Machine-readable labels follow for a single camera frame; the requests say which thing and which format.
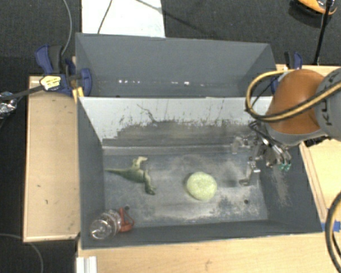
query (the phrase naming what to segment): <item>green dinosaur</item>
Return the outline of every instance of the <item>green dinosaur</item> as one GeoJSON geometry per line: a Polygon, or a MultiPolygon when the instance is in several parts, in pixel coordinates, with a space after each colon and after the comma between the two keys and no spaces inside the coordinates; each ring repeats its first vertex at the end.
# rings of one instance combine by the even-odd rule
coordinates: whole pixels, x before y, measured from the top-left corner
{"type": "Polygon", "coordinates": [[[148,160],[145,157],[138,157],[132,161],[132,165],[127,169],[105,169],[107,172],[111,172],[117,174],[119,176],[124,177],[125,179],[137,182],[137,183],[145,183],[145,192],[150,195],[155,195],[155,187],[151,185],[151,179],[148,174],[148,170],[140,169],[140,164],[144,161],[148,160]]]}

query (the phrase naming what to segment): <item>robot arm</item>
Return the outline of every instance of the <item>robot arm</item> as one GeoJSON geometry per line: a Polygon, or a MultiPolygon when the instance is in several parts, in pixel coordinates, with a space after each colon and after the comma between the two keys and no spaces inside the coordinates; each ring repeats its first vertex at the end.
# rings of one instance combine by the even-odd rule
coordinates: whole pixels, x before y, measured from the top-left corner
{"type": "Polygon", "coordinates": [[[323,136],[341,141],[341,87],[335,93],[319,98],[302,112],[283,117],[296,106],[336,88],[340,82],[341,68],[325,78],[309,70],[292,71],[280,82],[266,115],[251,115],[256,117],[270,138],[285,146],[296,146],[323,136]]]}
{"type": "Polygon", "coordinates": [[[276,73],[282,72],[269,72],[251,82],[246,111],[256,119],[249,126],[262,142],[258,155],[264,155],[267,166],[279,164],[288,170],[289,147],[312,139],[341,141],[341,68],[325,78],[305,69],[291,71],[281,80],[267,113],[257,114],[251,104],[252,90],[258,81],[276,73]]]}

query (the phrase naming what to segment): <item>gray bin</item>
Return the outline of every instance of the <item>gray bin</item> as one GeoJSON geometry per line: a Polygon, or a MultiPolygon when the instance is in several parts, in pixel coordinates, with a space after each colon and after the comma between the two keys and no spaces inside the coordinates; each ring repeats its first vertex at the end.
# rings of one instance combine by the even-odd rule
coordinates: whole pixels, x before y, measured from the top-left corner
{"type": "MultiPolygon", "coordinates": [[[[77,110],[84,249],[321,231],[298,148],[290,151],[293,165],[289,172],[266,168],[263,162],[258,162],[259,177],[249,186],[239,184],[245,177],[251,150],[240,148],[233,154],[231,146],[236,137],[252,140],[255,136],[247,126],[251,118],[243,111],[242,96],[253,77],[272,68],[268,64],[268,60],[273,64],[269,46],[77,35],[76,56],[77,67],[88,67],[94,79],[91,96],[80,98],[77,110]],[[178,58],[173,52],[185,44],[188,55],[182,57],[182,64],[186,66],[184,60],[188,60],[192,67],[179,69],[182,80],[178,82],[186,80],[190,84],[167,86],[169,80],[175,82],[173,78],[167,79],[167,72],[177,69],[178,58]],[[129,54],[131,45],[134,52],[129,54]],[[209,67],[216,66],[219,59],[226,61],[235,52],[243,57],[243,51],[248,53],[251,47],[263,49],[253,52],[254,63],[250,63],[249,54],[245,64],[227,63],[205,73],[203,62],[207,61],[209,67]],[[209,53],[218,51],[222,56],[213,60],[209,53]],[[129,69],[125,65],[120,67],[125,58],[129,69]],[[167,59],[175,65],[167,64],[167,59]],[[149,85],[150,92],[147,84],[161,77],[162,67],[158,63],[162,60],[165,60],[165,75],[158,85],[149,85]],[[158,74],[152,73],[151,68],[158,68],[158,74]],[[197,77],[192,77],[192,72],[198,72],[197,77]],[[141,83],[117,84],[120,77],[127,77],[129,84],[132,76],[141,83]],[[209,88],[200,85],[207,82],[209,88]],[[149,170],[156,187],[154,196],[145,193],[144,184],[105,171],[127,168],[138,156],[148,159],[143,168],[149,170]],[[188,176],[197,171],[212,175],[218,184],[216,195],[207,202],[193,199],[185,189],[188,176]],[[126,205],[136,221],[132,231],[103,241],[90,236],[90,224],[102,212],[126,205]]],[[[265,112],[270,100],[262,97],[255,109],[265,112]]]]}

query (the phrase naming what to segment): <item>wooden board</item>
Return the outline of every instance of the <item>wooden board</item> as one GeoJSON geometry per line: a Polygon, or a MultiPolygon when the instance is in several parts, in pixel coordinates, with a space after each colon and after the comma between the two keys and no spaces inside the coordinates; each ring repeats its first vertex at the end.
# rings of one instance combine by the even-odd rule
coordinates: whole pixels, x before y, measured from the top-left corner
{"type": "MultiPolygon", "coordinates": [[[[30,87],[38,86],[30,78],[30,87]]],[[[23,240],[73,239],[80,231],[76,109],[60,93],[29,96],[23,240]]]]}
{"type": "MultiPolygon", "coordinates": [[[[335,68],[316,70],[326,75],[335,68]]],[[[38,85],[38,78],[30,81],[38,85]]],[[[61,94],[30,95],[24,241],[75,238],[80,231],[74,107],[73,99],[61,94]]],[[[301,153],[323,218],[341,190],[341,143],[301,146],[301,153]]],[[[341,232],[337,238],[341,244],[341,232]]],[[[335,272],[322,233],[111,250],[79,246],[78,255],[96,255],[99,273],[335,272]]]]}

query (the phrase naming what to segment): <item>black carpet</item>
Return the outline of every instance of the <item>black carpet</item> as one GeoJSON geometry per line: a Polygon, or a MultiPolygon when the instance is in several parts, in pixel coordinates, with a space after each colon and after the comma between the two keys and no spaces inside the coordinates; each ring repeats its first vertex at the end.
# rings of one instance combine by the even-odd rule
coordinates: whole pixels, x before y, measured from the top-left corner
{"type": "MultiPolygon", "coordinates": [[[[312,63],[321,18],[308,16],[291,0],[161,0],[168,37],[265,42],[275,61],[284,51],[298,51],[312,63]]],[[[73,32],[81,30],[81,0],[67,0],[73,32]]],[[[341,65],[341,0],[330,20],[321,49],[321,64],[341,65]]],[[[28,76],[40,73],[34,51],[48,43],[64,45],[68,17],[61,0],[0,1],[0,92],[27,87],[28,76]]],[[[72,39],[65,54],[74,55],[72,39]]],[[[0,233],[21,235],[26,144],[26,100],[0,132],[0,233]]],[[[38,244],[44,272],[72,272],[74,242],[38,244]]],[[[39,272],[36,252],[15,239],[0,237],[0,272],[39,272]]]]}

